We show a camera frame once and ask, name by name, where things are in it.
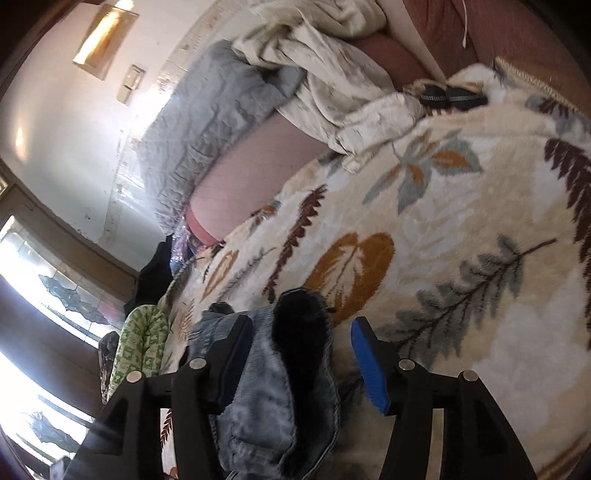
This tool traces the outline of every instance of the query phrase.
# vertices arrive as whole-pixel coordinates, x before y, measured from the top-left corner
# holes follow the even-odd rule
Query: wall sconce
[[[119,93],[117,94],[117,100],[125,105],[128,104],[131,94],[134,90],[137,90],[139,83],[144,78],[145,70],[139,68],[137,65],[129,67],[127,74],[123,80],[123,84],[119,87]]]
[[[120,1],[117,5],[130,7],[132,2]],[[74,57],[74,64],[104,80],[115,54],[137,18],[137,14],[117,6],[102,5]]]

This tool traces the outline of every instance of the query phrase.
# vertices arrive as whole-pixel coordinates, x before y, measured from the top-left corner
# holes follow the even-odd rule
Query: pillow
[[[462,47],[463,10],[460,16],[451,0],[377,1],[388,19],[389,33],[421,61],[434,79],[444,81],[477,62],[470,36],[466,48]]]
[[[191,196],[187,226],[205,245],[223,240],[326,150],[326,144],[274,113],[216,160]]]
[[[397,90],[402,90],[403,85],[416,79],[430,76],[416,57],[399,42],[383,33],[356,38],[349,43],[386,70]]]

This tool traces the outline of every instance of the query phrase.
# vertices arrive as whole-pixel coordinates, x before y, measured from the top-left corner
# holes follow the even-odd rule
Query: fleece blanket
[[[350,346],[360,315],[432,371],[475,370],[541,480],[565,478],[591,440],[591,124],[484,66],[453,80],[482,82],[489,105],[425,117],[355,175],[314,160],[162,300],[162,372],[215,301],[252,310],[305,286],[336,309],[342,428],[317,478],[377,479],[388,447],[394,419],[367,400]],[[442,435],[437,415],[429,479]]]
[[[306,78],[278,108],[300,130],[346,155],[356,171],[383,143],[412,128],[419,102],[394,90],[386,71],[341,38],[385,27],[374,0],[271,0],[251,7],[265,23],[237,39],[234,50],[251,65],[297,66]]]
[[[173,233],[212,163],[288,101],[304,72],[273,72],[211,45],[181,79],[137,146],[144,189],[165,235]]]

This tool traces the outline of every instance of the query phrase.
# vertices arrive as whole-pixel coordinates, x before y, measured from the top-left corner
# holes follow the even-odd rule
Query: denim jeans
[[[239,315],[248,315],[254,327],[234,401],[211,418],[221,466],[236,480],[308,478],[339,428],[326,304],[317,293],[298,288],[258,310],[231,311],[216,304],[189,336],[188,361],[227,337]]]

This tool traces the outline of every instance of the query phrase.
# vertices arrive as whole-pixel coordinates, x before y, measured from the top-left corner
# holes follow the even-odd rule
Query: wall
[[[135,0],[139,15],[104,82],[72,63],[96,15],[80,4],[33,50],[0,103],[0,157],[58,217],[98,242],[122,146],[148,87],[212,0]],[[129,106],[116,94],[131,64],[147,74]],[[123,206],[107,250],[135,269],[161,233],[145,214]]]

